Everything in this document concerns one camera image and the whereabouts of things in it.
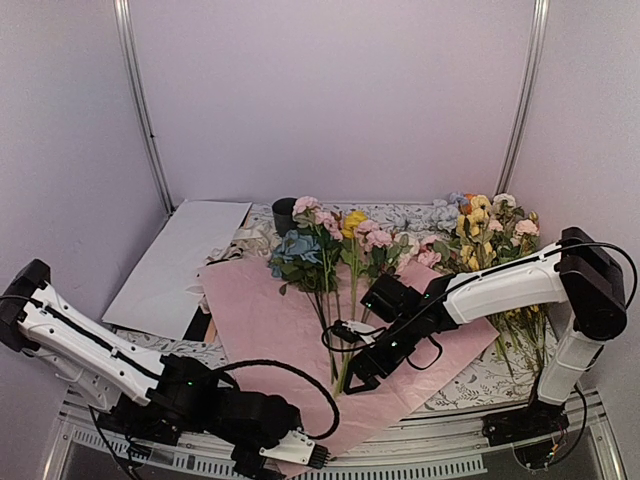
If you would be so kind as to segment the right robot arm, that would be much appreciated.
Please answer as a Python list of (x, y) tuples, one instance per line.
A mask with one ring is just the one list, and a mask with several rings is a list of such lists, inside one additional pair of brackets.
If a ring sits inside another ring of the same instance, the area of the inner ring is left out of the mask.
[(347, 394), (375, 390), (423, 339), (455, 330), (480, 318), (503, 316), (522, 322), (544, 316), (553, 304), (566, 304), (572, 319), (554, 356), (539, 367), (529, 405), (517, 427), (537, 436), (552, 424), (556, 410), (595, 363), (604, 345), (627, 326), (635, 293), (626, 291), (615, 254), (622, 248), (572, 227), (558, 242), (528, 256), (482, 271), (431, 280), (422, 291), (384, 274), (374, 281), (362, 305), (387, 323), (370, 343), (357, 348), (344, 377)]

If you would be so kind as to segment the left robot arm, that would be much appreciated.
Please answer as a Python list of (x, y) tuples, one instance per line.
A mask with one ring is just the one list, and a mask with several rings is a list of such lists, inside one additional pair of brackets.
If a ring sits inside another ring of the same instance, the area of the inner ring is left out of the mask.
[(241, 391), (201, 361), (132, 344), (88, 319), (55, 291), (50, 268), (29, 262), (1, 296), (1, 341), (75, 384), (98, 424), (128, 439), (174, 445), (184, 432), (230, 443), (237, 473), (278, 479), (269, 459), (306, 464), (314, 441), (299, 410), (278, 395)]

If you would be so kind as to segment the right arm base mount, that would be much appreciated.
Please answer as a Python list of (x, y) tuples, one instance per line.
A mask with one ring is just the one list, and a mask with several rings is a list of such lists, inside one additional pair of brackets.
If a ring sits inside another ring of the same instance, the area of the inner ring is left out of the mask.
[(569, 427), (564, 405), (533, 400), (528, 405), (482, 418), (482, 435), (499, 446), (561, 432)]

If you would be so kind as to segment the yellow flower stem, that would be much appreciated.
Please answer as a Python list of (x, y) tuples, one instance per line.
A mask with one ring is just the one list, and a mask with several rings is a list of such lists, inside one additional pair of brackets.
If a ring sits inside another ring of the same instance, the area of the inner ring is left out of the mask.
[[(363, 212), (354, 211), (346, 216), (342, 228), (342, 234), (344, 237), (344, 249), (341, 253), (341, 258), (343, 262), (349, 266), (350, 269), (350, 313), (347, 319), (351, 321), (353, 321), (356, 316), (357, 288), (361, 272), (360, 243), (357, 238), (357, 233), (359, 226), (367, 220), (368, 217)], [(339, 397), (343, 392), (347, 367), (352, 356), (352, 352), (346, 352), (342, 354), (341, 370), (338, 377), (337, 385), (334, 389), (335, 398)]]

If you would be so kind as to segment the blue hydrangea stem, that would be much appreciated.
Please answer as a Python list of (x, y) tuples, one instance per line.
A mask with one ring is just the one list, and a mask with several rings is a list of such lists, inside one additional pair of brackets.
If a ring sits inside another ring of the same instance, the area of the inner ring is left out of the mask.
[(328, 327), (325, 312), (325, 296), (329, 292), (326, 258), (318, 239), (313, 235), (290, 230), (273, 250), (268, 261), (271, 275), (282, 285), (279, 293), (284, 296), (290, 288), (302, 292), (323, 329)]

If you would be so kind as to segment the pink wrapping paper sheet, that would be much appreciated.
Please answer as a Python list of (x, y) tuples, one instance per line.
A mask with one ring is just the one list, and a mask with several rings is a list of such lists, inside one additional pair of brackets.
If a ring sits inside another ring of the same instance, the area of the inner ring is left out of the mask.
[[(278, 360), (325, 387), (331, 385), (329, 354), (311, 302), (295, 288), (281, 294), (283, 283), (272, 277), (265, 259), (206, 266), (199, 271), (199, 281), (229, 361)], [(340, 425), (323, 445), (339, 456), (396, 425), (451, 382), (496, 336), (481, 318), (438, 335), (440, 349), (421, 341), (412, 362), (400, 366), (376, 390), (338, 398)], [(244, 390), (280, 395), (297, 406), (308, 434), (318, 435), (331, 426), (333, 413), (325, 398), (296, 375), (274, 367), (249, 367), (236, 370), (234, 376)]]

